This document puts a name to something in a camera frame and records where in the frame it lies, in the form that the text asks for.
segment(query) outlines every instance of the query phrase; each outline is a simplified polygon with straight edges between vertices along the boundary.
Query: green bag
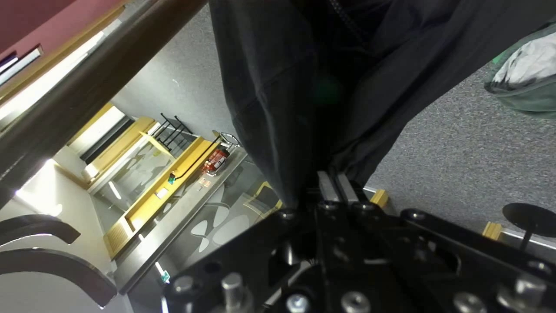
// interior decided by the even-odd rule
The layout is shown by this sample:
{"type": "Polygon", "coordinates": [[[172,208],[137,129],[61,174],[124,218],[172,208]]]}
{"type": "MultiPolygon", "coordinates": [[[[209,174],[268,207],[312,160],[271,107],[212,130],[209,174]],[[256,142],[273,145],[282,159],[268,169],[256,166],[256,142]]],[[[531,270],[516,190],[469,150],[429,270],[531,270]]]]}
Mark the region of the green bag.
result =
{"type": "Polygon", "coordinates": [[[523,114],[556,119],[556,23],[521,39],[496,57],[487,92],[523,114]]]}

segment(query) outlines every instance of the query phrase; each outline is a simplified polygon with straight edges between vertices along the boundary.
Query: metal rail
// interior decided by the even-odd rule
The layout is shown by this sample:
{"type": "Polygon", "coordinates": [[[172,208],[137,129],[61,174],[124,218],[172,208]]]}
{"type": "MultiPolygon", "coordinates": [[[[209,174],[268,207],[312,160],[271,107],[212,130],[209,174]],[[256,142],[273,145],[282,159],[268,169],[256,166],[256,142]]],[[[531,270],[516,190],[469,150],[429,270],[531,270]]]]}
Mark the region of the metal rail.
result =
{"type": "Polygon", "coordinates": [[[0,208],[206,4],[149,0],[0,136],[0,208]]]}

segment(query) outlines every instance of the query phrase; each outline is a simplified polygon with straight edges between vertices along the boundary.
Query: black trousers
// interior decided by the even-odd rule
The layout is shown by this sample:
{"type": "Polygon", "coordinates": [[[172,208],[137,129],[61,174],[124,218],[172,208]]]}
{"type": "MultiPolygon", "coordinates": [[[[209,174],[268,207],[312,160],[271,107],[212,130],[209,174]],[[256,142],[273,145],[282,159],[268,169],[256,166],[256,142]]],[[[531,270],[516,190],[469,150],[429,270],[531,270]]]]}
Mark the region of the black trousers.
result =
{"type": "Polygon", "coordinates": [[[288,206],[320,169],[365,184],[409,120],[556,15],[552,0],[210,8],[234,127],[288,206]]]}

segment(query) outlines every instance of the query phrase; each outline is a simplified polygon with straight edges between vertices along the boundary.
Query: red wall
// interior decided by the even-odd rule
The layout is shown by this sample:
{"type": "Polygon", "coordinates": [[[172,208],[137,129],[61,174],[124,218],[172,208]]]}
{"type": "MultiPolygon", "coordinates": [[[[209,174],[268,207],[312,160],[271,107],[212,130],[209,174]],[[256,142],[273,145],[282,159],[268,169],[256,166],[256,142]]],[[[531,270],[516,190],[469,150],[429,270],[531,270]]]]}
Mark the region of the red wall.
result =
{"type": "Polygon", "coordinates": [[[0,60],[41,45],[44,55],[81,33],[122,0],[1,0],[0,60]]]}

